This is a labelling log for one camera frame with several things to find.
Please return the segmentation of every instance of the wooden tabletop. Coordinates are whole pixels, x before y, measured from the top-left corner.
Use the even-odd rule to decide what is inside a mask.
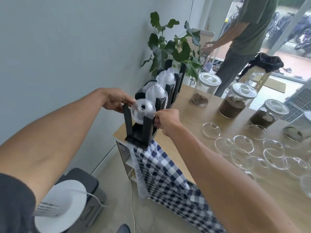
[[[232,139],[236,135],[244,135],[244,128],[249,125],[249,118],[255,112],[252,109],[245,108],[235,119],[223,117],[218,108],[223,99],[213,96],[206,108],[199,108],[189,101],[192,96],[193,88],[182,85],[180,94],[175,101],[173,108],[179,110],[181,123],[188,128],[203,144],[215,150],[214,140],[207,139],[202,133],[202,125],[206,122],[213,122],[220,127],[220,137]],[[283,141],[281,133],[282,128],[288,123],[278,120],[267,129],[267,138]],[[114,137],[125,143],[126,137],[125,124],[114,133]],[[161,130],[157,131],[155,141],[168,154],[172,161],[181,169],[187,180],[195,183],[190,175],[184,161],[174,146],[172,140],[163,135]],[[255,156],[263,158],[262,142],[254,141]],[[297,150],[286,150],[287,156],[296,157],[304,155]],[[271,175],[265,180],[258,180],[258,184],[266,190],[275,201],[286,211],[293,222],[303,231],[311,232],[311,199],[302,192],[299,180],[294,179],[286,173],[275,168],[271,168]]]

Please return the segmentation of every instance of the blue and white checkered fabric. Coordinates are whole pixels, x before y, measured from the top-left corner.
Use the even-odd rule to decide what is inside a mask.
[[[157,142],[152,141],[146,151],[134,149],[134,153],[149,199],[172,210],[201,232],[226,232],[197,186],[186,180]]]

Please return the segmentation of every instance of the tile floor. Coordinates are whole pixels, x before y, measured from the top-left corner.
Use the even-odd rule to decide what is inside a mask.
[[[116,233],[126,223],[134,233],[131,212],[131,185],[125,172],[121,156],[117,152],[103,171],[97,176],[99,186],[107,193],[108,207],[104,208],[87,233]],[[148,199],[139,199],[136,183],[133,187],[133,211],[136,233],[199,233],[200,231],[164,206]]]

